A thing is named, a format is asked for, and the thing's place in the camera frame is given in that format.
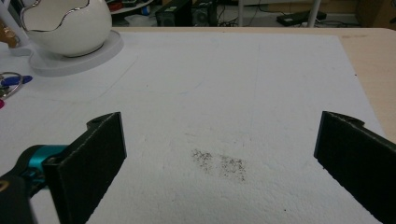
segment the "electronic device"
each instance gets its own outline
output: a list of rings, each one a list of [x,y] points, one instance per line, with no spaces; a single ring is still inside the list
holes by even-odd
[[[191,7],[192,26],[218,26],[216,0],[198,0]]]
[[[292,13],[284,16],[278,16],[276,17],[276,21],[284,26],[298,25],[305,21],[308,21],[309,13],[310,11],[305,11],[305,12]],[[327,17],[326,13],[319,11],[317,15],[317,20],[324,20],[326,19],[326,17]]]
[[[156,13],[158,26],[191,26],[191,0],[172,0]]]

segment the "black plastic bracket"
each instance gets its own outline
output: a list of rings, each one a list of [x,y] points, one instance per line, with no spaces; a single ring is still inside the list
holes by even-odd
[[[315,158],[380,222],[396,223],[396,145],[349,116],[322,113]]]

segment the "black clamp jaw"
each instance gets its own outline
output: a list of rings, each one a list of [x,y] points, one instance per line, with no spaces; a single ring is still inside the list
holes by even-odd
[[[120,113],[87,123],[69,146],[33,146],[0,177],[0,223],[36,223],[29,199],[48,187],[62,224],[86,223],[126,158]]]
[[[314,156],[377,220],[396,224],[396,145],[363,125],[324,111]]]

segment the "black 3d-printed part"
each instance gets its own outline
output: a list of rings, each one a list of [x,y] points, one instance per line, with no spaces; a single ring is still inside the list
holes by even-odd
[[[315,158],[376,219],[396,223],[396,145],[345,115],[322,113]]]
[[[91,120],[88,131],[43,162],[62,224],[86,223],[126,158],[120,113]]]

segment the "white bowl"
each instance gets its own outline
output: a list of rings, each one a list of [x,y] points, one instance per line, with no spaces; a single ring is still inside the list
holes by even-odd
[[[40,48],[67,57],[101,48],[112,25],[105,0],[37,0],[22,10],[21,22]]]

